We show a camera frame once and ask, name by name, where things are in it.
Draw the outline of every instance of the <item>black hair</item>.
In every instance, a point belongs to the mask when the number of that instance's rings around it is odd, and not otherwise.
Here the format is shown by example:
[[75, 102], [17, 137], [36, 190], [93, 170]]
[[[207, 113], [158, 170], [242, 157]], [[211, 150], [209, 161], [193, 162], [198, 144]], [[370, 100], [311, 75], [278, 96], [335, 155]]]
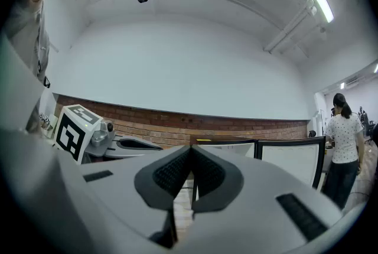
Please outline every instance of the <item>black hair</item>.
[[341, 115], [348, 119], [352, 114], [352, 110], [350, 109], [347, 101], [345, 100], [345, 96], [341, 93], [336, 93], [333, 97], [333, 105], [336, 105], [339, 108], [342, 108]]

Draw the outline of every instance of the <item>polka dot shirt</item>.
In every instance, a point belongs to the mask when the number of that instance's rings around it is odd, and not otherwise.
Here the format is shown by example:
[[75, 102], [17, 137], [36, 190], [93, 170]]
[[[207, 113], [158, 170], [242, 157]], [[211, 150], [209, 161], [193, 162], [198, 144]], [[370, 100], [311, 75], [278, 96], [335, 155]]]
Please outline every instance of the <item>polka dot shirt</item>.
[[359, 117], [352, 113], [348, 119], [342, 115], [331, 118], [326, 135], [335, 137], [335, 151], [332, 162], [343, 164], [359, 158], [356, 148], [356, 134], [363, 130]]

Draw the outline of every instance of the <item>white cube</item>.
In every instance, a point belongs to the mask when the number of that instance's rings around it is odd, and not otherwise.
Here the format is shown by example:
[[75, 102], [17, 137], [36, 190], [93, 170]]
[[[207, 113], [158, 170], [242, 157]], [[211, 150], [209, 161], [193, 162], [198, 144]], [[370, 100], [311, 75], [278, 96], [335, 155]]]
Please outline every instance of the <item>white cube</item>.
[[82, 105], [63, 107], [55, 132], [55, 145], [71, 152], [75, 161], [81, 164], [85, 148], [94, 131], [100, 130], [102, 119]]

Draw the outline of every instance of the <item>jeans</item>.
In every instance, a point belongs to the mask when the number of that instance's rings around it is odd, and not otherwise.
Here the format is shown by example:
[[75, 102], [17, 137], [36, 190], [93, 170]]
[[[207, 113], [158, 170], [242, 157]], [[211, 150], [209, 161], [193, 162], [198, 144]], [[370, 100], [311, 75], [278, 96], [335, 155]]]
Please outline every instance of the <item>jeans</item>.
[[344, 164], [331, 163], [323, 193], [342, 210], [347, 203], [357, 176], [359, 161]]

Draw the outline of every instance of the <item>black slot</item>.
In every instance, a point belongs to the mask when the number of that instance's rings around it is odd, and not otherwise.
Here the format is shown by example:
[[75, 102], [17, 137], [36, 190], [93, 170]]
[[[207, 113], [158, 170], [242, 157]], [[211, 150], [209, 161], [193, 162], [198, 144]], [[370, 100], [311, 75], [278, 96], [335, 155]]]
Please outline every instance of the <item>black slot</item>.
[[327, 231], [327, 227], [294, 194], [284, 194], [276, 199], [308, 241]]
[[90, 181], [100, 180], [101, 178], [105, 178], [111, 175], [113, 175], [113, 173], [111, 173], [109, 170], [105, 170], [101, 172], [84, 175], [83, 178], [87, 183], [89, 183]]

